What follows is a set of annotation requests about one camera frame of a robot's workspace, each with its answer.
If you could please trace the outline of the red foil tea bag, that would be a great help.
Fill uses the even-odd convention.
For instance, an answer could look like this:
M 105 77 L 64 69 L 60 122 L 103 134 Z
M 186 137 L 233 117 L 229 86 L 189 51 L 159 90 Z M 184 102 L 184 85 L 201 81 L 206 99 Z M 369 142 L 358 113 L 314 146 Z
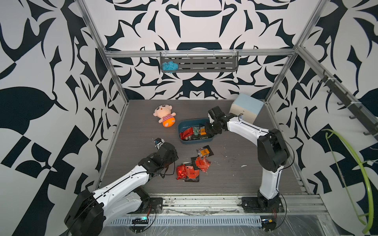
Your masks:
M 177 180 L 185 180 L 187 178 L 186 165 L 180 165 L 176 168 Z

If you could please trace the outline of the orange label tea bag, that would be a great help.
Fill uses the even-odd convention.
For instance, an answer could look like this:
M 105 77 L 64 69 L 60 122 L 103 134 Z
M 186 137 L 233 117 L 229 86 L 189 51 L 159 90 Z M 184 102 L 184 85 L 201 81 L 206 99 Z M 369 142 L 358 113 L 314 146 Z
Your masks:
M 212 151 L 209 145 L 206 145 L 204 147 L 198 148 L 197 154 L 199 157 L 207 158 L 207 157 L 213 156 L 214 152 Z

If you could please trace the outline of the small red tea bag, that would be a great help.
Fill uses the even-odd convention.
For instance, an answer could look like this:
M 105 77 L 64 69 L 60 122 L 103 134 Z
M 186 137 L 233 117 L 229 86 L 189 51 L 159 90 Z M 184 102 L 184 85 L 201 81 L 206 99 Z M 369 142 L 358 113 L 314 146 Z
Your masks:
M 188 140 L 192 135 L 194 135 L 194 130 L 192 127 L 184 130 L 180 133 L 180 139 L 181 140 Z

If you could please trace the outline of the red label tea bag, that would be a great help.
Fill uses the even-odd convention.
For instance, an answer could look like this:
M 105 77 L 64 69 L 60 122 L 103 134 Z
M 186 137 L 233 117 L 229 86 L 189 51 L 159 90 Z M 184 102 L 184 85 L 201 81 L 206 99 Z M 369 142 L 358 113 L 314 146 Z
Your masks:
M 195 160 L 195 164 L 202 172 L 207 173 L 207 170 L 209 169 L 211 162 L 206 158 L 197 157 Z
M 190 183 L 199 182 L 200 169 L 198 167 L 187 165 L 185 167 L 185 170 L 186 170 L 185 182 L 190 182 Z

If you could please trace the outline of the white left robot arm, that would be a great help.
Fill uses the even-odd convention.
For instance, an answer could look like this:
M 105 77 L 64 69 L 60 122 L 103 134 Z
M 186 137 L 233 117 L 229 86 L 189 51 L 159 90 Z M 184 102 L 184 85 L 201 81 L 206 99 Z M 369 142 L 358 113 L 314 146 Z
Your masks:
M 64 220 L 68 236 L 98 236 L 112 221 L 148 206 L 150 197 L 142 186 L 154 177 L 164 178 L 167 168 L 178 160 L 171 143 L 157 138 L 155 146 L 156 152 L 141 159 L 124 176 L 103 188 L 85 189 L 77 195 Z

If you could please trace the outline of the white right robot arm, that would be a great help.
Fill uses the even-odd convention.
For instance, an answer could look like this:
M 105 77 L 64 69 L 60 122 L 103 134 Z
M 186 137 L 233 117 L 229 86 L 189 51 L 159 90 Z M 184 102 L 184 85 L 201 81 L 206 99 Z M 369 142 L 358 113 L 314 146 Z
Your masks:
M 258 191 L 258 204 L 267 208 L 279 201 L 281 172 L 290 156 L 286 141 L 277 129 L 264 129 L 242 119 L 242 114 L 225 114 L 216 106 L 208 111 L 209 122 L 205 130 L 211 134 L 229 131 L 252 142 L 258 148 L 262 182 Z

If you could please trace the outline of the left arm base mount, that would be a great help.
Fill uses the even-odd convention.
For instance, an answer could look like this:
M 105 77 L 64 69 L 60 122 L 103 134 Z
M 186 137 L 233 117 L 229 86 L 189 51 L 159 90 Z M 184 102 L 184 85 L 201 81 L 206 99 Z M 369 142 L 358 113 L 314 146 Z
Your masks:
M 157 213 L 160 213 L 162 211 L 162 207 L 163 198 L 149 198 L 148 200 L 144 200 L 141 206 L 136 211 L 131 212 L 131 214 L 147 214 L 148 211 L 153 211 L 154 209 L 157 211 Z

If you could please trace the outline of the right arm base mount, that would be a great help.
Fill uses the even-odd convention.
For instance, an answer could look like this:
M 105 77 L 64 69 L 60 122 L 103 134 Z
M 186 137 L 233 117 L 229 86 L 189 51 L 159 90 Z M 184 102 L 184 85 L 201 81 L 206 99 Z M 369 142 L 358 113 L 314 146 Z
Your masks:
M 278 193 L 273 199 L 267 199 L 260 192 L 256 197 L 242 197 L 241 207 L 245 213 L 280 213 L 284 206 Z

